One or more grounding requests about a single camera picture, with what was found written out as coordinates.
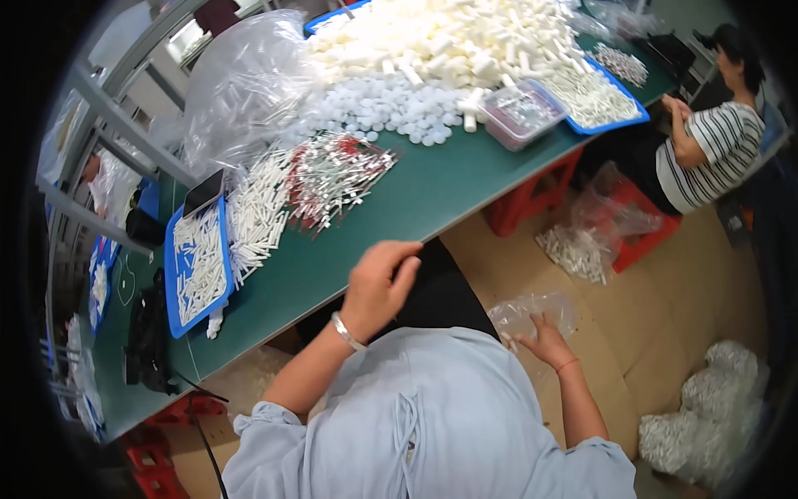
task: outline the striped shirt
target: striped shirt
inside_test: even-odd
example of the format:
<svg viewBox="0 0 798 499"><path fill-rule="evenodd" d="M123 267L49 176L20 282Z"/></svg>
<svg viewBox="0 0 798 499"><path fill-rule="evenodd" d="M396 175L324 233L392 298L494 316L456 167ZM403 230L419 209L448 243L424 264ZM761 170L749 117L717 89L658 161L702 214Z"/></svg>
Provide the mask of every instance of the striped shirt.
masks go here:
<svg viewBox="0 0 798 499"><path fill-rule="evenodd" d="M764 122L750 106L732 101L693 113L685 122L685 131L706 155L704 164L680 167L670 137L657 149L657 178L681 213L711 203L747 178L746 172L759 155Z"/></svg>

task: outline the phone screen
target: phone screen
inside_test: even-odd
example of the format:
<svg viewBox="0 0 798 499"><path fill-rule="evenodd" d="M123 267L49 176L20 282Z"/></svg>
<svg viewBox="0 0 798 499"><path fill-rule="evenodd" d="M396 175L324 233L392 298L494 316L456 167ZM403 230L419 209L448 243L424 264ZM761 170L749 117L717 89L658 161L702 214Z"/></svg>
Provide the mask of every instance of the phone screen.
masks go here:
<svg viewBox="0 0 798 499"><path fill-rule="evenodd" d="M183 218L194 215L202 208L219 199L224 188L224 170L209 176L202 184L194 187L186 194L183 205Z"/></svg>

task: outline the clear plastic container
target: clear plastic container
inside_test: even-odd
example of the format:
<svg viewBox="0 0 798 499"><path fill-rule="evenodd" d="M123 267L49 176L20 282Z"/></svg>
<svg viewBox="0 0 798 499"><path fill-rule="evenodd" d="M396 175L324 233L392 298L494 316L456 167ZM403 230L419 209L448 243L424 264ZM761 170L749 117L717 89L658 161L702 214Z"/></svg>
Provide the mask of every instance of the clear plastic container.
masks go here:
<svg viewBox="0 0 798 499"><path fill-rule="evenodd" d="M519 81L488 95L480 105L485 128L510 151L519 151L565 119L563 107L537 81Z"/></svg>

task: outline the green tabletop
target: green tabletop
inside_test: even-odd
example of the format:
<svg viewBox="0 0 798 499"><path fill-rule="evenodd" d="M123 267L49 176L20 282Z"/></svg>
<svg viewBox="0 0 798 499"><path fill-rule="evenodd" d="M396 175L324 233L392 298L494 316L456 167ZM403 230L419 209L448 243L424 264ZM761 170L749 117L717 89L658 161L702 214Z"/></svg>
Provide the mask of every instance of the green tabletop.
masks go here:
<svg viewBox="0 0 798 499"><path fill-rule="evenodd" d="M583 48L594 43L587 37L579 39ZM641 103L649 105L676 87L650 57L632 46L622 48L634 53L649 70L643 89L630 85ZM349 212L339 227L326 229L315 240L287 229L280 249L230 297L217 339L206 338L207 321L181 339L169 339L171 365L192 381L207 377L338 296L350 269L371 244L383 239L429 240L588 139L572 132L565 122L520 152L506 150L483 127L476 133L465 133L458 127L445 144L433 147L411 144L396 133L381 133L377 145L399 151L401 159L364 203ZM162 185L160 218L165 221L173 213L173 182L166 179ZM176 198L182 199L184 193L178 187ZM126 283L130 280L123 270L126 254L122 251L113 268L113 296L93 348L109 439L174 400L141 385L126 386L122 381L121 348L127 342L129 307L122 306L116 286L120 274ZM156 252L154 264L148 264L146 257L130 254L128 262L136 274L137 290L151 285L152 273L162 261L161 250ZM128 289L123 290L125 298ZM181 384L180 388L187 390L188 385Z"/></svg>

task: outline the fluorescent light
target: fluorescent light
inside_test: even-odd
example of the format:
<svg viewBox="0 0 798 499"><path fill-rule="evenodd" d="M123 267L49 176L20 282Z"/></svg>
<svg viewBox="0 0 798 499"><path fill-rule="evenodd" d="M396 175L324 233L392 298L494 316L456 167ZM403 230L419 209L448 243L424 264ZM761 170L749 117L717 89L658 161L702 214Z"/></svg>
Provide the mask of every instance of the fluorescent light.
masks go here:
<svg viewBox="0 0 798 499"><path fill-rule="evenodd" d="M191 26L192 24L196 24L196 20L195 19L192 19L191 21L187 22L186 26L183 26L182 28L180 28L180 30L177 33L173 34L172 37L169 38L169 43L172 43L173 41L175 41L177 39L177 37L179 37L181 34L183 34L183 32L185 30L187 30L188 27Z"/></svg>

